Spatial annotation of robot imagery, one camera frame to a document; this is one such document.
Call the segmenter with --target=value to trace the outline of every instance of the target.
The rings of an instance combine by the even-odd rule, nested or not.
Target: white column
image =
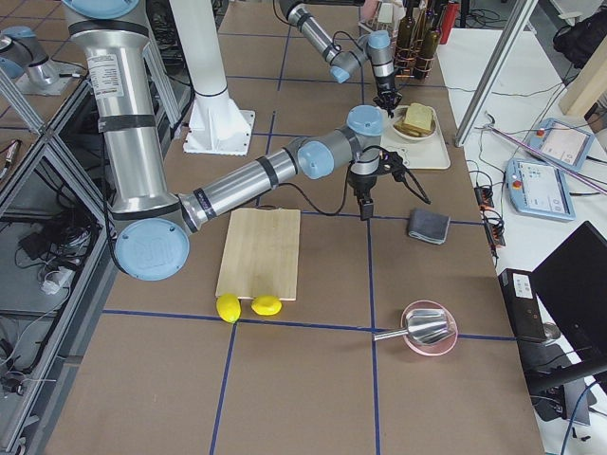
[[[196,91],[186,152],[246,155],[255,113],[230,98],[211,0],[171,0]]]

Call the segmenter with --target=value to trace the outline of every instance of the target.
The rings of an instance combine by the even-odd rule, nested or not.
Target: bamboo cutting board
[[[295,300],[299,248],[299,210],[233,211],[215,296]]]

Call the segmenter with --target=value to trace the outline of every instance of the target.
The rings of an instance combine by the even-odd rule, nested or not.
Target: lemon
[[[250,305],[252,310],[261,316],[272,316],[283,308],[283,303],[276,296],[256,297]]]
[[[233,294],[219,296],[216,307],[219,317],[225,322],[233,324],[240,318],[240,301]]]

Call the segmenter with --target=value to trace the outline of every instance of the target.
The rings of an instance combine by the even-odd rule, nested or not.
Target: silver ladle
[[[415,308],[407,313],[405,322],[402,329],[374,334],[373,340],[406,336],[415,344],[431,346],[455,334],[447,313],[440,308]]]

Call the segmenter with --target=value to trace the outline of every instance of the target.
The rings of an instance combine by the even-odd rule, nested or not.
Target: black bag
[[[575,68],[583,68],[607,35],[607,7],[601,7],[592,16],[557,31],[552,44]]]

